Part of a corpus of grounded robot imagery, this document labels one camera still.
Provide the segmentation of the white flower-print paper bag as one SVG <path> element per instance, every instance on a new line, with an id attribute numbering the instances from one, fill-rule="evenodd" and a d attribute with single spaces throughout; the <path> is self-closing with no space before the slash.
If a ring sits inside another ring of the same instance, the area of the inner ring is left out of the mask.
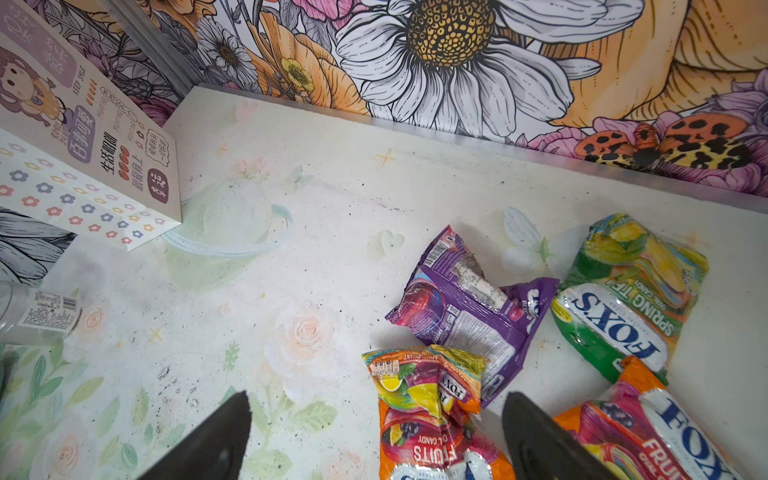
<path id="1" fill-rule="evenodd" d="M 123 251 L 182 222 L 174 139 L 23 1 L 1 4 L 1 204 Z"/>

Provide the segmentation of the orange Fox's fruits candy bag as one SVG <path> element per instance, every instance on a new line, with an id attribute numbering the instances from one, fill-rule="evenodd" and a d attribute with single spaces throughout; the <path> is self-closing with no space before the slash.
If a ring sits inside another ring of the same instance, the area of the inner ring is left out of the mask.
<path id="1" fill-rule="evenodd" d="M 513 479 L 480 430 L 488 360 L 439 345 L 365 353 L 378 393 L 381 479 Z"/>

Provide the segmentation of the clear plastic bottle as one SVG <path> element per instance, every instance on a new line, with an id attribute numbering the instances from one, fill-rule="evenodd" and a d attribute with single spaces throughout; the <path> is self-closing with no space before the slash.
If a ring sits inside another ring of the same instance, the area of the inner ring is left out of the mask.
<path id="1" fill-rule="evenodd" d="M 82 314 L 76 297 L 1 282 L 1 343 L 51 346 L 63 341 Z"/>

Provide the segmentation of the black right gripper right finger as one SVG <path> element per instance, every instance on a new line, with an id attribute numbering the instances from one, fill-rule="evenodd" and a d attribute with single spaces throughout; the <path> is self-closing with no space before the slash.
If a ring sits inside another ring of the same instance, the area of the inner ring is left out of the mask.
<path id="1" fill-rule="evenodd" d="M 522 392 L 507 395 L 502 426 L 516 479 L 616 479 Z"/>

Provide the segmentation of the purple candy bag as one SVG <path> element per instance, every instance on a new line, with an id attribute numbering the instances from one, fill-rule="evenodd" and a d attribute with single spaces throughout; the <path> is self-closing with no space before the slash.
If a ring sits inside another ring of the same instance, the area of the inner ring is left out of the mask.
<path id="1" fill-rule="evenodd" d="M 559 281 L 550 277 L 491 284 L 463 239 L 447 226 L 420 257 L 386 319 L 426 345 L 486 358 L 481 393 L 486 407 L 522 370 L 558 288 Z"/>

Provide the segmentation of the green Fox's spring tea bag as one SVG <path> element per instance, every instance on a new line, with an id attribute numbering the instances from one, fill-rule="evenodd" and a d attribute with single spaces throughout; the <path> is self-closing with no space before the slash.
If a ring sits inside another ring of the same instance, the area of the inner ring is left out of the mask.
<path id="1" fill-rule="evenodd" d="M 704 255 L 617 213 L 590 227 L 551 311 L 563 337 L 608 381 L 634 356 L 665 382 L 708 272 Z"/>

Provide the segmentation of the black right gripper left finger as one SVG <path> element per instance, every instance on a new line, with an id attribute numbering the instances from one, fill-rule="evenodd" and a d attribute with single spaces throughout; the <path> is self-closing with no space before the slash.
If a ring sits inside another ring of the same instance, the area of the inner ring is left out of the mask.
<path id="1" fill-rule="evenodd" d="M 251 422 L 247 393 L 232 395 L 140 479 L 238 479 Z"/>

